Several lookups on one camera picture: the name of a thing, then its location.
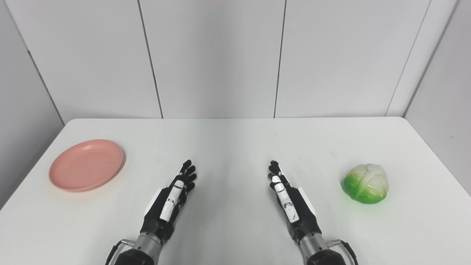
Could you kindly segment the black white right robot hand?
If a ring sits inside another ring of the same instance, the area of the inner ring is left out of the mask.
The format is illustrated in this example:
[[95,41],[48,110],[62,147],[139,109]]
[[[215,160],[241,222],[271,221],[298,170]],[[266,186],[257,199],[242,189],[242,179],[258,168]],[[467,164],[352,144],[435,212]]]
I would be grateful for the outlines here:
[[300,245],[306,236],[321,234],[316,211],[304,189],[291,186],[275,160],[270,162],[268,178],[269,186],[276,193],[278,205],[286,217],[291,238]]

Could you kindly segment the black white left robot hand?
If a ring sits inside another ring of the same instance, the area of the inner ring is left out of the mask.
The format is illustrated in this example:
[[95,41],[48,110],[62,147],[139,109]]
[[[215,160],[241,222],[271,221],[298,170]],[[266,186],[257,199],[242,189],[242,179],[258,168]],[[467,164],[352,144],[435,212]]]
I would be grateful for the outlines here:
[[195,188],[195,171],[192,161],[187,160],[170,185],[158,189],[146,211],[140,233],[154,235],[160,245],[171,238],[175,221],[187,201],[188,193]]

